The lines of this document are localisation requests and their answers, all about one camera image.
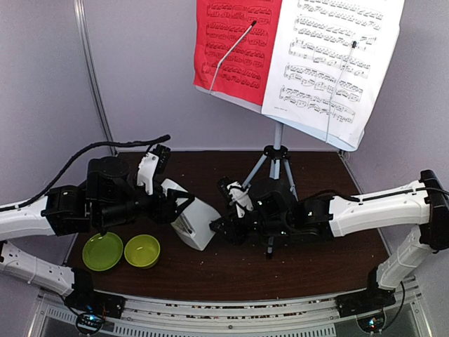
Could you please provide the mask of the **white sheet music page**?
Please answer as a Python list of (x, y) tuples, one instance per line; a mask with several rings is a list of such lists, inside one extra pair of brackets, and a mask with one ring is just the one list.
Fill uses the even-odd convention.
[(261, 112), (358, 149), (400, 32), (402, 1), (284, 1)]

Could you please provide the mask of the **red sheet music page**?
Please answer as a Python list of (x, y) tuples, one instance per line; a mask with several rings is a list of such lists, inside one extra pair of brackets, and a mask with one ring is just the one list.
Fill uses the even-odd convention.
[(194, 85), (261, 105), (281, 1), (197, 1)]

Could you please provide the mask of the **white perforated music stand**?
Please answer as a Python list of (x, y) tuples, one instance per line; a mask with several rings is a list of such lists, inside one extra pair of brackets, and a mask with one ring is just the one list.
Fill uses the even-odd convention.
[[(232, 97), (230, 95), (213, 92), (213, 91), (207, 91), (203, 88), (200, 88), (200, 89), (210, 95), (216, 95), (216, 96), (219, 96), (221, 99), (233, 101), (235, 104), (247, 107), (248, 109), (259, 111), (262, 108), (262, 104), (256, 105), (253, 103), (246, 102), (245, 100)], [(295, 181), (293, 179), (293, 172), (290, 167), (290, 154), (289, 154), (288, 148), (286, 146), (284, 146), (282, 143), (283, 130), (284, 130), (283, 123), (277, 122), (276, 126), (275, 126), (275, 132), (274, 132), (274, 142), (271, 145), (268, 145), (263, 149), (262, 155), (259, 158), (256, 165), (254, 165), (253, 170), (248, 174), (247, 178), (243, 182), (239, 182), (239, 183), (241, 185), (251, 186), (253, 183), (256, 183), (258, 181), (261, 181), (261, 180), (264, 180), (267, 178), (282, 179), (282, 180), (288, 182), (291, 187), (293, 187), (295, 195), (297, 196), (298, 199), (300, 199), (297, 195)], [(228, 207), (229, 211), (226, 215), (228, 215), (230, 213), (230, 211), (233, 209), (233, 207), (229, 207), (228, 205), (227, 205), (227, 207)], [(276, 238), (289, 239), (287, 237), (276, 237)], [(268, 242), (264, 238), (260, 238), (260, 239), (265, 240), (267, 243), (267, 246), (269, 248), (273, 247), (274, 240), (273, 240), (273, 242)]]

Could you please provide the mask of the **grey metronome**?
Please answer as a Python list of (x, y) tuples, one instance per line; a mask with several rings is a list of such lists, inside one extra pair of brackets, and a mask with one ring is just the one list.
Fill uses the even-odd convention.
[[(168, 178), (162, 182), (161, 186), (165, 195), (168, 188), (187, 192), (181, 185)], [(218, 211), (195, 197), (194, 202), (170, 225), (187, 246), (203, 251), (215, 235), (209, 228), (209, 224), (219, 217)]]

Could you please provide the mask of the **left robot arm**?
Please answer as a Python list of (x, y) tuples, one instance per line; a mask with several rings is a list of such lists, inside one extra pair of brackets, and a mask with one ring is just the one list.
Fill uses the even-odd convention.
[(154, 182), (160, 171), (159, 158), (140, 172), (136, 185), (128, 182), (129, 165), (118, 157), (92, 159), (86, 180), (78, 185), (51, 188), (35, 201), (1, 207), (1, 269), (53, 291), (66, 304), (97, 310), (102, 303), (94, 291), (91, 274), (79, 268), (54, 265), (22, 253), (11, 240), (30, 236), (65, 236), (95, 229), (100, 235), (116, 226), (148, 217), (158, 224), (177, 220), (194, 202), (194, 195)]

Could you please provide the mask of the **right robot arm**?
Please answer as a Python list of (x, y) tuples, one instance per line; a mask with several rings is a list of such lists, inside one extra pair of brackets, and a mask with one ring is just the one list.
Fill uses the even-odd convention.
[(370, 271), (366, 289), (337, 297), (344, 314), (393, 305), (403, 279), (429, 254), (448, 248), (448, 192), (431, 170), (421, 171), (420, 179), (407, 185), (356, 196), (322, 190), (298, 199), (288, 182), (274, 178), (251, 186), (222, 178), (218, 186), (233, 209), (212, 221), (210, 229), (235, 245), (251, 235), (268, 242), (287, 237), (314, 243), (374, 228), (411, 225), (396, 253)]

